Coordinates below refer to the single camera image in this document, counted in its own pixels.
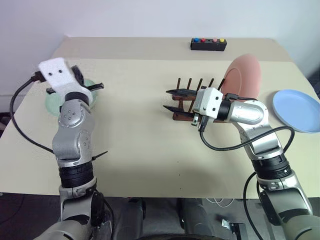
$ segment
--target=light blue plate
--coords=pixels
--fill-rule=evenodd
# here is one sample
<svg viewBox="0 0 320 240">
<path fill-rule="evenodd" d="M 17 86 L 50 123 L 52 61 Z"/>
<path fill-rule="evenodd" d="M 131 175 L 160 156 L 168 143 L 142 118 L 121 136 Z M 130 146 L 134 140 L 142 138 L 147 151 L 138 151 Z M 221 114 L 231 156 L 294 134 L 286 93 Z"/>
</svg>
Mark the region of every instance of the light blue plate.
<svg viewBox="0 0 320 240">
<path fill-rule="evenodd" d="M 320 103 L 309 95 L 286 89 L 278 91 L 272 101 L 276 116 L 286 125 L 303 133 L 320 132 Z"/>
</svg>

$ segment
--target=dark floor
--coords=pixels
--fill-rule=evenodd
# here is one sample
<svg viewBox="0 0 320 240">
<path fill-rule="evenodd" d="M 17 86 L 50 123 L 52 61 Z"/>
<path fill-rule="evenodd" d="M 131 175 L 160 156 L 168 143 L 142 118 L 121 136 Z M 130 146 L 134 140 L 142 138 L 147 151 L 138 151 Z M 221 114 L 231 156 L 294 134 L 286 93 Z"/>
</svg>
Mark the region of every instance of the dark floor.
<svg viewBox="0 0 320 240">
<path fill-rule="evenodd" d="M 23 199 L 22 194 L 4 193 L 0 196 L 0 222 L 12 216 L 19 208 Z M 108 202 L 114 210 L 115 218 L 118 219 L 122 207 L 128 201 L 121 197 L 108 197 Z M 145 198 L 146 218 L 143 222 L 143 235 L 184 233 L 180 227 L 176 213 L 175 198 Z M 310 198 L 315 215 L 320 216 L 320 198 Z M 235 200 L 231 206 L 220 208 L 216 204 L 203 199 L 210 221 L 213 225 L 216 237 L 223 239 L 236 239 L 226 228 L 221 227 L 218 216 L 224 216 L 226 220 L 234 223 L 245 223 L 248 238 L 258 239 L 246 218 L 243 201 Z M 264 239 L 284 240 L 280 227 L 271 226 L 264 215 L 258 200 L 248 200 L 248 208 L 251 217 Z M 26 194 L 19 212 L 9 221 L 0 224 L 1 240 L 32 240 L 39 236 L 49 226 L 59 219 L 60 206 L 59 196 L 30 195 Z"/>
</svg>

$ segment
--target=green bowl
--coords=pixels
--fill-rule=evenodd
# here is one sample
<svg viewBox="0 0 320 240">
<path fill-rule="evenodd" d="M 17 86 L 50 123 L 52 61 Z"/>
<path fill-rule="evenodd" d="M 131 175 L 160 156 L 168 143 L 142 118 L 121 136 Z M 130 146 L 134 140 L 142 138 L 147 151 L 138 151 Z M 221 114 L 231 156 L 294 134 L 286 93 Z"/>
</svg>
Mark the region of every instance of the green bowl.
<svg viewBox="0 0 320 240">
<path fill-rule="evenodd" d="M 84 80 L 84 85 L 85 86 L 91 86 L 94 85 L 95 83 L 89 79 L 85 79 Z M 97 91 L 92 91 L 91 92 L 92 97 L 93 97 L 93 102 L 90 105 L 90 109 L 92 109 L 97 101 Z M 61 100 L 60 96 L 57 93 L 52 93 L 52 94 L 46 94 L 45 96 L 45 108 L 46 110 L 53 116 L 55 117 L 59 117 L 60 114 L 60 106 L 63 104 L 64 102 Z"/>
</svg>

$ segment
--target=beige table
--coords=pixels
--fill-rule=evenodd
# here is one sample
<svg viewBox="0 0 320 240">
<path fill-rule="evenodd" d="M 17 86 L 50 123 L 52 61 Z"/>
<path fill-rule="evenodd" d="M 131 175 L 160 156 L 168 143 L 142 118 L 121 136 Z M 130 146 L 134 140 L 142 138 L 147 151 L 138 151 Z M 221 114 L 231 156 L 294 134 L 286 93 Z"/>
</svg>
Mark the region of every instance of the beige table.
<svg viewBox="0 0 320 240">
<path fill-rule="evenodd" d="M 67 39 L 60 49 L 70 41 L 72 39 Z M 88 48 L 94 42 L 87 39 Z M 80 48 L 86 48 L 84 43 L 81 45 Z M 60 51 L 58 49 L 55 56 L 59 56 Z M 105 86 L 99 91 L 93 109 L 96 120 L 93 151 L 95 154 L 109 151 L 94 163 L 98 189 L 105 196 L 241 198 L 246 178 L 253 172 L 244 149 L 210 150 L 201 142 L 197 128 L 189 122 L 173 121 L 172 114 L 162 107 L 175 104 L 165 91 L 176 86 L 178 77 L 183 80 L 181 86 L 187 84 L 189 77 L 203 78 L 204 84 L 215 78 L 213 86 L 217 87 L 231 59 L 117 59 L 119 54 L 114 52 L 110 54 L 111 59 L 64 55 L 71 65 L 79 66 L 85 78 L 103 82 Z M 262 84 L 258 98 L 269 108 L 271 125 L 278 127 L 282 124 L 271 106 L 276 91 L 296 89 L 315 99 L 317 96 L 288 58 L 279 57 L 280 61 L 275 61 L 263 60 L 263 57 L 259 56 Z M 17 110 L 16 119 L 28 136 L 51 146 L 58 125 L 57 118 L 44 106 L 46 87 L 46 83 L 34 84 Z M 232 124 L 210 124 L 205 135 L 215 146 L 240 142 Z M 279 132 L 278 136 L 285 145 L 289 132 Z M 60 179 L 54 156 L 25 141 L 11 123 L 0 139 L 0 152 L 1 192 L 58 194 Z M 297 132 L 286 154 L 309 197 L 320 196 L 319 152 L 319 134 Z M 249 186 L 248 197 L 257 197 L 254 181 Z"/>
</svg>

